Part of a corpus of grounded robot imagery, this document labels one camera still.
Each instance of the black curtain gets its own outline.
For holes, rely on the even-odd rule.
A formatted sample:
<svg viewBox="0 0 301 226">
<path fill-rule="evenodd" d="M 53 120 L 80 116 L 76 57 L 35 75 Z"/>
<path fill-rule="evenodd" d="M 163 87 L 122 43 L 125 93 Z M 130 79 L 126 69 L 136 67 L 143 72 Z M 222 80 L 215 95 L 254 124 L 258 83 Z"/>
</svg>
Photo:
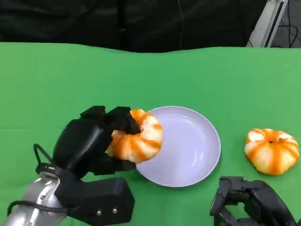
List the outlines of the black curtain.
<svg viewBox="0 0 301 226">
<path fill-rule="evenodd" d="M 265 0 L 0 0 L 0 41 L 133 52 L 243 47 Z"/>
</svg>

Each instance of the green tablecloth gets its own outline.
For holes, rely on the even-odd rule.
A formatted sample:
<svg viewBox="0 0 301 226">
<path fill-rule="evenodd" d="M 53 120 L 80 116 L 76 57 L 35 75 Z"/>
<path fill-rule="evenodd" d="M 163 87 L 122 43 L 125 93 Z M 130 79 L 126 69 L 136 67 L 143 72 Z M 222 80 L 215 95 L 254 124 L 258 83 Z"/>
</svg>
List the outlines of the green tablecloth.
<svg viewBox="0 0 301 226">
<path fill-rule="evenodd" d="M 121 173 L 136 199 L 132 226 L 213 225 L 209 209 L 220 176 L 267 181 L 296 220 L 301 163 L 278 177 L 258 173 L 244 154 L 252 128 L 281 129 L 301 142 L 301 50 L 207 48 L 135 54 L 63 44 L 0 44 L 0 222 L 11 201 L 37 178 L 32 144 L 49 153 L 63 129 L 92 105 L 150 110 L 192 108 L 222 142 L 220 162 L 203 182 L 158 186 L 137 171 Z M 88 175 L 87 179 L 98 179 Z M 243 210 L 231 208 L 237 217 Z M 83 225 L 66 219 L 68 225 Z"/>
</svg>

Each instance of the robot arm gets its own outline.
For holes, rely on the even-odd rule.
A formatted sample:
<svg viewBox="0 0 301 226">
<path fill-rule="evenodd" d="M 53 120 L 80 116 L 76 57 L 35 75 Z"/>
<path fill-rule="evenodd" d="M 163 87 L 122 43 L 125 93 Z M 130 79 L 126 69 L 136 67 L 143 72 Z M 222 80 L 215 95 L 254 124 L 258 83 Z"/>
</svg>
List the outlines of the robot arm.
<svg viewBox="0 0 301 226">
<path fill-rule="evenodd" d="M 251 217 L 236 220 L 226 205 L 244 203 L 244 210 Z M 301 226 L 297 224 L 287 206 L 276 192 L 263 181 L 245 181 L 243 177 L 221 177 L 210 215 L 214 225 L 229 226 Z"/>
<path fill-rule="evenodd" d="M 10 204 L 4 226 L 56 226 L 66 216 L 90 225 L 130 221 L 135 199 L 123 178 L 81 180 L 88 172 L 107 175 L 135 169 L 134 163 L 105 153 L 115 129 L 140 132 L 130 108 L 117 107 L 106 113 L 104 106 L 94 106 L 66 126 L 53 158 L 34 145 L 40 177 L 28 187 L 23 200 Z M 41 162 L 38 150 L 50 163 Z"/>
</svg>

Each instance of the toy pumpkin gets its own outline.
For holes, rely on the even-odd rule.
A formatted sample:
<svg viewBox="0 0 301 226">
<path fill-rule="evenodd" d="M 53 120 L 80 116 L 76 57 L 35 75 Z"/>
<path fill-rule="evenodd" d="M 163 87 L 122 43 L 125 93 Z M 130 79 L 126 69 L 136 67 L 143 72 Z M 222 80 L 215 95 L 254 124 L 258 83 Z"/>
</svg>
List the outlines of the toy pumpkin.
<svg viewBox="0 0 301 226">
<path fill-rule="evenodd" d="M 299 147 L 282 131 L 253 129 L 246 137 L 245 154 L 259 172 L 281 175 L 297 162 Z"/>
<path fill-rule="evenodd" d="M 124 131 L 113 131 L 113 141 L 107 153 L 115 158 L 141 163 L 155 157 L 161 149 L 163 129 L 152 114 L 142 109 L 131 110 L 130 113 L 141 132 L 132 135 Z"/>
</svg>

